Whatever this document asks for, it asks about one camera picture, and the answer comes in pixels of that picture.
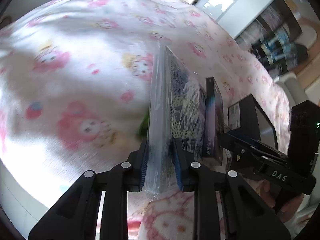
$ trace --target plastic wrap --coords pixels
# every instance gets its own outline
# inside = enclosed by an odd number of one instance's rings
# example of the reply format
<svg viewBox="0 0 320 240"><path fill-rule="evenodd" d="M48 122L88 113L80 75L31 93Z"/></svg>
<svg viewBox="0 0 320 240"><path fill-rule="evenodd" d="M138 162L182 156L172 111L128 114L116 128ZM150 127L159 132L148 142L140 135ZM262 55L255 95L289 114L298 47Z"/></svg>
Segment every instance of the plastic wrap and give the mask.
<svg viewBox="0 0 320 240"><path fill-rule="evenodd" d="M159 45L151 82L149 160L145 190L149 200L176 185L168 148L182 138L184 150L198 157L205 122L205 93L197 74L188 71L169 48Z"/></svg>

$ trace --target barcode label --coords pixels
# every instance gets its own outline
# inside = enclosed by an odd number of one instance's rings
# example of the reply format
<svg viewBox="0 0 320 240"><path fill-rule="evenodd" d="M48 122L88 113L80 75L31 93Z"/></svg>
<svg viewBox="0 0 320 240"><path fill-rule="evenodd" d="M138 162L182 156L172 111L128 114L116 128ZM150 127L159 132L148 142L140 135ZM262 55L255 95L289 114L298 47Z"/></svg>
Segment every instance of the barcode label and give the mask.
<svg viewBox="0 0 320 240"><path fill-rule="evenodd" d="M240 126L240 104L237 103L229 108L229 127L233 130Z"/></svg>

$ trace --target box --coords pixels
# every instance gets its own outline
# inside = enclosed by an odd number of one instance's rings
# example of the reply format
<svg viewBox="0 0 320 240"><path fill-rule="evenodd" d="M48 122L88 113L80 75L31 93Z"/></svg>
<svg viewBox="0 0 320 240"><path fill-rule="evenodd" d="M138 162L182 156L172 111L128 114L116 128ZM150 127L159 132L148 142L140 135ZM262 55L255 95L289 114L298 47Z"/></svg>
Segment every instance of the box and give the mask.
<svg viewBox="0 0 320 240"><path fill-rule="evenodd" d="M278 149L276 129L253 95L230 106L228 117L231 130Z"/></svg>
<svg viewBox="0 0 320 240"><path fill-rule="evenodd" d="M222 165L223 148L218 136L223 133L222 97L213 77L206 79L207 98L205 103L205 132L202 158L211 158L214 165Z"/></svg>

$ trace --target das logo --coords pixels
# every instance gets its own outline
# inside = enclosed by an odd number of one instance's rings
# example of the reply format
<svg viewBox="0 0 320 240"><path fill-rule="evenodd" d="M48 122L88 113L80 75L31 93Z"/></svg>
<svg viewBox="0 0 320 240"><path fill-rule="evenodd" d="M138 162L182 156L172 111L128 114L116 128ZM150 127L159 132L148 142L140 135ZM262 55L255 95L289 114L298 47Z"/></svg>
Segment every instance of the das logo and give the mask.
<svg viewBox="0 0 320 240"><path fill-rule="evenodd" d="M277 179L281 179L282 181L285 181L287 179L287 176L282 176L282 173L278 175L278 171L274 171L272 173L272 176L276 177Z"/></svg>

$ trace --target bed sheet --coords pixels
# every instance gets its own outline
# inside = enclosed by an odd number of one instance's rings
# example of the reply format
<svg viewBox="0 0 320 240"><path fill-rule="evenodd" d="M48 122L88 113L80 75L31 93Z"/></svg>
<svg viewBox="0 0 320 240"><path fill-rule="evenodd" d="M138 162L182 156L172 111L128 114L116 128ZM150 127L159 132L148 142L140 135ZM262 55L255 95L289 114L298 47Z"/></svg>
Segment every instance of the bed sheet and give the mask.
<svg viewBox="0 0 320 240"><path fill-rule="evenodd" d="M285 93L196 7L53 0L0 31L0 158L34 198L50 207L84 171L110 170L139 147L157 41L189 70L215 77L226 122L228 106L252 93L287 151ZM191 198L175 190L148 205L143 193L130 193L129 235L136 238L140 227L139 239L191 237ZM172 205L175 214L165 211Z"/></svg>

